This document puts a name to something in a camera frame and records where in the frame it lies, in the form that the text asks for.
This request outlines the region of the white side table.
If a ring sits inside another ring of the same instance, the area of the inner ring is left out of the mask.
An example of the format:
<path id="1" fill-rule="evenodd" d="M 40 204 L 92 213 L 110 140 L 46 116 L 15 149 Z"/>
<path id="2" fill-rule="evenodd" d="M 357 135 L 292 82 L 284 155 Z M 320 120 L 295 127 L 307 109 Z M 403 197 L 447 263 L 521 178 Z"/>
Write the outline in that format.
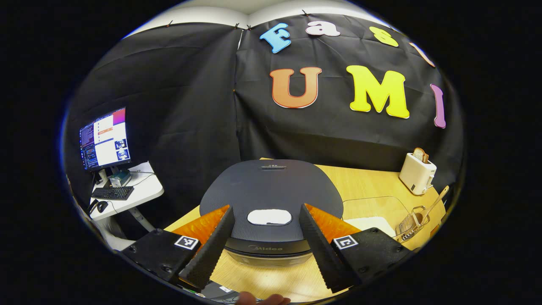
<path id="1" fill-rule="evenodd" d="M 137 207 L 142 203 L 149 202 L 164 193 L 164 188 L 154 173 L 149 162 L 139 164 L 128 169 L 130 181 L 126 187 L 131 193 L 125 200 L 110 198 L 97 198 L 99 202 L 106 202 L 102 209 L 95 207 L 89 213 L 92 223 L 95 224 L 101 233 L 106 245 L 111 250 L 122 251 L 129 247 L 134 241 L 120 237 L 120 227 L 115 221 L 110 220 L 111 216 L 128 211 L 148 232 L 155 230 L 155 227 L 139 212 Z"/>

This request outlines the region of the black backdrop cloth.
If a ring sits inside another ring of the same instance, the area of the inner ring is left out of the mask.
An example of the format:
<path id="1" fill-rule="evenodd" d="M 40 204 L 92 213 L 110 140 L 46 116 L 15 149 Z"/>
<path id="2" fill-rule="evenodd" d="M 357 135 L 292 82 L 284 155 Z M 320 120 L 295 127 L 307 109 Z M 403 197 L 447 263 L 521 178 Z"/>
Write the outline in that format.
<path id="1" fill-rule="evenodd" d="M 80 129 L 126 108 L 134 164 L 149 161 L 165 193 L 142 212 L 166 226 L 196 207 L 237 162 L 297 159 L 398 172 L 421 147 L 434 186 L 453 187 L 465 167 L 463 110 L 451 83 L 401 33 L 335 14 L 294 15 L 241 31 L 185 23 L 121 40 L 71 101 L 64 164 L 78 203 L 93 181 Z"/>

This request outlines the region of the small green box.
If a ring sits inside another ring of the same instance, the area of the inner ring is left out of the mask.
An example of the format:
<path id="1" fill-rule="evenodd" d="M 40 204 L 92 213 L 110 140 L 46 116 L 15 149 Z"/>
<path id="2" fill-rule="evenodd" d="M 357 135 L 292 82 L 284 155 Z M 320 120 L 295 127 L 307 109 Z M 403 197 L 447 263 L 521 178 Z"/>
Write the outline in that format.
<path id="1" fill-rule="evenodd" d="M 129 170 L 120 170 L 118 172 L 115 172 L 110 177 L 110 183 L 111 187 L 118 188 L 118 187 L 124 187 L 130 182 L 131 180 L 131 174 Z"/>

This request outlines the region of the white toaster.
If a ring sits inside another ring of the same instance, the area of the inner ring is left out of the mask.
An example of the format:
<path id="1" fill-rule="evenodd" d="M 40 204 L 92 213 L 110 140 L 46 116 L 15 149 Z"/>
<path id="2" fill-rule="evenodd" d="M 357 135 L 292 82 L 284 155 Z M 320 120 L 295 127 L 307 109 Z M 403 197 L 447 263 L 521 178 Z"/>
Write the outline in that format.
<path id="1" fill-rule="evenodd" d="M 414 195 L 424 195 L 432 187 L 437 166 L 428 161 L 427 164 L 406 154 L 405 162 L 399 173 L 399 179 Z"/>

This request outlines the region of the computer monitor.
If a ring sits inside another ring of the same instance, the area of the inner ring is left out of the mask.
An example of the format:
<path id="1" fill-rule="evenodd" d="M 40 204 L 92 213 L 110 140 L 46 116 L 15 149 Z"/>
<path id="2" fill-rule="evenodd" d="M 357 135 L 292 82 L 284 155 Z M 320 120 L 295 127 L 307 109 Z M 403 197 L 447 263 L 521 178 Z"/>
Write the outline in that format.
<path id="1" fill-rule="evenodd" d="M 108 112 L 79 130 L 84 170 L 97 171 L 131 162 L 126 107 Z"/>

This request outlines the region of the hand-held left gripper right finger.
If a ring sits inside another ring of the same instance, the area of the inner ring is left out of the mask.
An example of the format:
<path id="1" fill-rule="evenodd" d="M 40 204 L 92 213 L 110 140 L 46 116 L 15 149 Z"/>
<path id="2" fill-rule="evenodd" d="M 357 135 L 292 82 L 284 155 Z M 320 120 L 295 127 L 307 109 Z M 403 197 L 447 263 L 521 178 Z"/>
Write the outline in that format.
<path id="1" fill-rule="evenodd" d="M 414 254 L 379 228 L 359 230 L 308 203 L 301 206 L 299 222 L 333 293 L 371 283 Z"/>

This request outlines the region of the clear container of rice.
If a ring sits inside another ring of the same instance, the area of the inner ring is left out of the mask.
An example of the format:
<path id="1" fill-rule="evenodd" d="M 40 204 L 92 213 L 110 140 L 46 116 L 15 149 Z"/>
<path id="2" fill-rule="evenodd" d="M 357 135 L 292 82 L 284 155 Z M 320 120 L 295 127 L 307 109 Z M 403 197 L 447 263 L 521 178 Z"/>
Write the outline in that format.
<path id="1" fill-rule="evenodd" d="M 373 227 L 395 238 L 395 228 L 409 215 L 407 208 L 393 196 L 371 197 L 343 202 L 342 219 L 360 230 Z"/>

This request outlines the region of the black and silver rice cooker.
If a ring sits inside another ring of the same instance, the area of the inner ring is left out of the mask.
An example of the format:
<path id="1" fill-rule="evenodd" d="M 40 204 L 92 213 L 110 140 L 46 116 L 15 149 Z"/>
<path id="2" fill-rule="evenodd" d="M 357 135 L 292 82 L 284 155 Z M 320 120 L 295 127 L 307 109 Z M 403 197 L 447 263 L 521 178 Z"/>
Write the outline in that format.
<path id="1" fill-rule="evenodd" d="M 344 205 L 330 178 L 316 165 L 298 160 L 251 160 L 222 172 L 203 195 L 201 215 L 228 205 L 235 224 L 225 251 L 236 262 L 286 268 L 312 255 L 299 212 L 308 203 L 341 218 Z"/>

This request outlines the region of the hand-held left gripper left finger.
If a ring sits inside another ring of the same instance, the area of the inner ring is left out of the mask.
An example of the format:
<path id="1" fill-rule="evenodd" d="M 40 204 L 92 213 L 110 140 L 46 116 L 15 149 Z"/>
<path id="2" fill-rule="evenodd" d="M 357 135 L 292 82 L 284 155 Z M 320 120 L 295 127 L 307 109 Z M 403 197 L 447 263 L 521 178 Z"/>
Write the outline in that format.
<path id="1" fill-rule="evenodd" d="M 232 233 L 233 208 L 223 206 L 169 232 L 159 228 L 126 249 L 122 257 L 172 285 L 202 290 Z"/>

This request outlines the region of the black keyboard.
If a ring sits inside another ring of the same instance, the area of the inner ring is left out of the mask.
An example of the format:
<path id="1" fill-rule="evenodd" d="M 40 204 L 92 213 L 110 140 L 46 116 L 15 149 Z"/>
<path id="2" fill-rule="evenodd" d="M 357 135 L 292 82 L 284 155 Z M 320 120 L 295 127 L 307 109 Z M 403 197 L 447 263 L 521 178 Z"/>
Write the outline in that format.
<path id="1" fill-rule="evenodd" d="M 127 200 L 133 191 L 133 186 L 111 188 L 98 187 L 91 193 L 91 198 L 104 200 Z"/>

